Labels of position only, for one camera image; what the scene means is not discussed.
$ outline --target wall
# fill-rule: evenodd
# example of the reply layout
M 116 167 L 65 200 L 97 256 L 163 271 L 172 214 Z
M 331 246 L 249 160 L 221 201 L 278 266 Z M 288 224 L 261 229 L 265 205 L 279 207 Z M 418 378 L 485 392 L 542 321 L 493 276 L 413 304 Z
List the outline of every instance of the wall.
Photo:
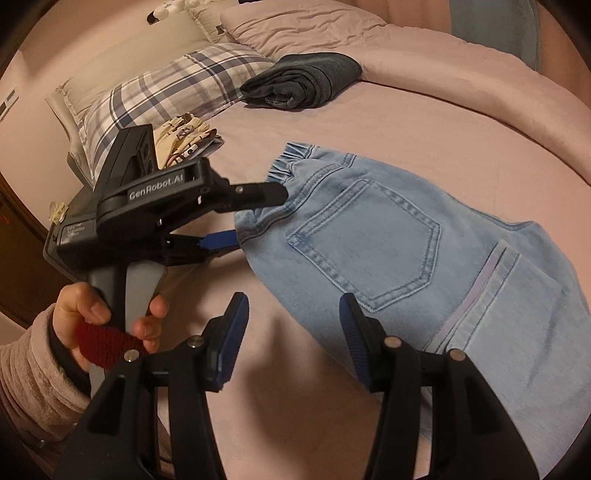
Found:
M 108 47 L 149 28 L 161 0 L 60 0 L 34 27 L 0 79 L 0 98 L 20 98 L 0 122 L 0 173 L 49 225 L 52 200 L 69 202 L 81 184 L 66 164 L 69 141 L 45 97 Z
M 10 318 L 0 312 L 0 345 L 6 345 L 18 339 L 24 328 L 14 323 Z

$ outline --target plaid pillow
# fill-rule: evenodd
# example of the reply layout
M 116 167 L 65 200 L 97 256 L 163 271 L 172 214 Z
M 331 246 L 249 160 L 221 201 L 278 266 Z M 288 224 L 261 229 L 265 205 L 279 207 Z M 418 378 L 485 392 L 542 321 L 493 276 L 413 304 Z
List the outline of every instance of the plaid pillow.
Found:
M 207 120 L 240 100 L 240 85 L 271 65 L 249 47 L 218 44 L 118 85 L 90 107 L 80 126 L 93 183 L 121 128 L 157 128 L 184 113 Z

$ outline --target blue gripper pad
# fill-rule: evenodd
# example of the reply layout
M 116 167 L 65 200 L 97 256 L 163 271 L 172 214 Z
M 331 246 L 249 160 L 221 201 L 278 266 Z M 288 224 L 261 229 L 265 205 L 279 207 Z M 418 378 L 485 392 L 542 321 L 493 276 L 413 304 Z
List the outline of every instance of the blue gripper pad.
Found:
M 201 239 L 199 246 L 211 251 L 224 250 L 226 248 L 235 248 L 238 250 L 240 248 L 238 235 L 235 230 L 210 233 Z
M 387 373 L 382 353 L 384 329 L 364 315 L 352 293 L 340 298 L 339 317 L 357 379 L 370 392 L 379 391 L 378 383 Z
M 238 351 L 248 324 L 248 316 L 248 297 L 243 293 L 235 293 L 224 315 L 209 322 L 214 322 L 215 326 L 213 335 L 208 339 L 209 346 L 207 348 L 207 361 L 215 390 L 221 390 L 232 377 Z

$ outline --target dark gray towel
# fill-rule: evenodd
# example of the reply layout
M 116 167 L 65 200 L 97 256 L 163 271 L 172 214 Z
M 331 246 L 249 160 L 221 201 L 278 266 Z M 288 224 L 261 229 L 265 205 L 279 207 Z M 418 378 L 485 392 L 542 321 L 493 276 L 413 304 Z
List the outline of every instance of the dark gray towel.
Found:
M 361 66 L 341 53 L 286 55 L 240 87 L 247 103 L 273 108 L 315 108 L 361 76 Z

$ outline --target pillowcase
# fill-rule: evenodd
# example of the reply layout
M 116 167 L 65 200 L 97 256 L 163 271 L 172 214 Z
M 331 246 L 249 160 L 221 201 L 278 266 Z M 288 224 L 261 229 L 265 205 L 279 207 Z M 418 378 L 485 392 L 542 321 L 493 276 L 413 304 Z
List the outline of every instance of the pillowcase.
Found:
M 228 8 L 238 5 L 238 0 L 220 0 L 189 8 L 187 11 L 211 43 L 232 43 L 232 39 L 221 29 L 220 15 Z
M 98 54 L 57 91 L 80 126 L 90 106 L 116 85 L 209 45 L 191 15 L 180 12 Z
M 90 107 L 80 128 L 92 183 L 120 129 L 157 128 L 184 113 L 207 120 L 240 100 L 240 86 L 271 65 L 249 47 L 219 44 L 121 83 Z
M 377 15 L 333 0 L 243 4 L 222 13 L 222 24 L 238 43 L 275 61 L 294 53 L 365 46 L 387 25 Z

